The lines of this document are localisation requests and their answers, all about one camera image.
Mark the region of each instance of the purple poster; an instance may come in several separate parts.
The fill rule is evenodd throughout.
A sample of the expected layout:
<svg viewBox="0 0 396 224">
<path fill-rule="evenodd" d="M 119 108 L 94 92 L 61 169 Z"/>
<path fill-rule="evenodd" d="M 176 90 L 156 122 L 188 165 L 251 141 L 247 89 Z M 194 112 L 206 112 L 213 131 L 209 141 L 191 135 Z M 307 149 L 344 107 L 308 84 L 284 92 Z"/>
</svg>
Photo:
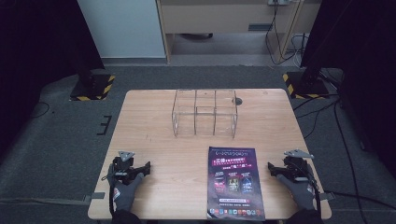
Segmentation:
<svg viewBox="0 0 396 224">
<path fill-rule="evenodd" d="M 210 147 L 209 218 L 265 220 L 254 148 Z"/>
</svg>

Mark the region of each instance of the power outlet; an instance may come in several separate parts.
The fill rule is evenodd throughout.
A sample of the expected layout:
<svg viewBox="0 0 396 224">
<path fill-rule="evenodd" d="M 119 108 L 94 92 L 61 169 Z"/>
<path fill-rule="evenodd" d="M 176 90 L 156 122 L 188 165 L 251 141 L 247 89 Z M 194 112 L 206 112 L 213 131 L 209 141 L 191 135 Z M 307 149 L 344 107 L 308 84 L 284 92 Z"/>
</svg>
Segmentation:
<svg viewBox="0 0 396 224">
<path fill-rule="evenodd" d="M 268 0 L 268 6 L 274 6 L 275 4 L 278 6 L 286 6 L 290 4 L 290 0 Z"/>
</svg>

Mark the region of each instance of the wooden desk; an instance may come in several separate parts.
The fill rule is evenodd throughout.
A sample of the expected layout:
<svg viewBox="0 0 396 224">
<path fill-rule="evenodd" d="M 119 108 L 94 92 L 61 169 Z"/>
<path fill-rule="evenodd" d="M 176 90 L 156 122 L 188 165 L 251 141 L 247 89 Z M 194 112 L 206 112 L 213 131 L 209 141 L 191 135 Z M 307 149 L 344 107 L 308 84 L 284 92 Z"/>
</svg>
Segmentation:
<svg viewBox="0 0 396 224">
<path fill-rule="evenodd" d="M 207 158 L 209 147 L 254 147 L 262 187 L 266 219 L 285 219 L 297 210 L 286 187 L 270 176 L 267 162 L 283 166 L 284 151 L 307 151 L 299 125 L 283 90 L 235 90 L 243 100 L 238 106 L 235 138 L 231 136 L 175 137 L 172 107 L 175 90 L 128 91 L 111 140 L 88 216 L 111 219 L 108 209 L 108 165 L 118 151 L 132 151 L 134 167 L 151 161 L 136 192 L 132 211 L 142 219 L 206 219 Z M 322 189 L 317 177 L 319 189 Z M 327 201 L 321 202 L 322 217 L 332 215 Z"/>
<path fill-rule="evenodd" d="M 320 4 L 321 0 L 301 0 L 277 7 L 277 34 L 274 27 L 268 33 L 277 61 L 283 61 L 294 34 L 310 33 Z M 270 27 L 275 15 L 268 0 L 157 0 L 157 8 L 168 62 L 175 34 L 257 32 L 250 25 Z"/>
</svg>

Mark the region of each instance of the wooden tabletop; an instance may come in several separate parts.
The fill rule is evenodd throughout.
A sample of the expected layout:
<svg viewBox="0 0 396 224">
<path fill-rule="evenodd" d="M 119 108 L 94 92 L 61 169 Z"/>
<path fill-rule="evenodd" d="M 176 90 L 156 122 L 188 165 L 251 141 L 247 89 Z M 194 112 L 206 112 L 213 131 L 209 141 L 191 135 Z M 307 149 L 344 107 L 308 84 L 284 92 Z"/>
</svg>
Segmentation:
<svg viewBox="0 0 396 224">
<path fill-rule="evenodd" d="M 175 137 L 172 108 L 176 90 L 128 91 L 111 139 L 88 216 L 111 219 L 109 185 L 102 181 L 119 151 L 134 152 L 134 167 L 151 161 L 151 174 L 138 188 L 132 212 L 141 219 L 206 219 L 207 160 L 209 147 L 254 147 L 266 219 L 286 219 L 297 207 L 286 187 L 270 176 L 267 162 L 283 167 L 285 151 L 308 152 L 288 95 L 281 89 L 237 89 L 242 99 L 231 136 L 186 135 Z M 322 191 L 311 160 L 314 175 Z M 330 218 L 327 201 L 321 202 L 322 218 Z"/>
</svg>

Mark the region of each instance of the stand base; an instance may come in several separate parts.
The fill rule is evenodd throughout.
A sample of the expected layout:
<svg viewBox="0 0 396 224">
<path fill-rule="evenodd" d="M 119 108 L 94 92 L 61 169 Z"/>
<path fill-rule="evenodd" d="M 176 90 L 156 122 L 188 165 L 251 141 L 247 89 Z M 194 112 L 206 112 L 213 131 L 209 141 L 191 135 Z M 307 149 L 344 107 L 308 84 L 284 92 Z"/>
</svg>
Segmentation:
<svg viewBox="0 0 396 224">
<path fill-rule="evenodd" d="M 304 72 L 288 72 L 283 75 L 283 80 L 288 87 L 289 95 L 292 99 L 328 98 L 329 92 L 323 81 L 315 80 L 314 85 L 302 85 Z"/>
<path fill-rule="evenodd" d="M 92 75 L 93 84 L 86 87 L 79 80 L 70 94 L 71 101 L 103 100 L 107 97 L 115 76 Z"/>
</svg>

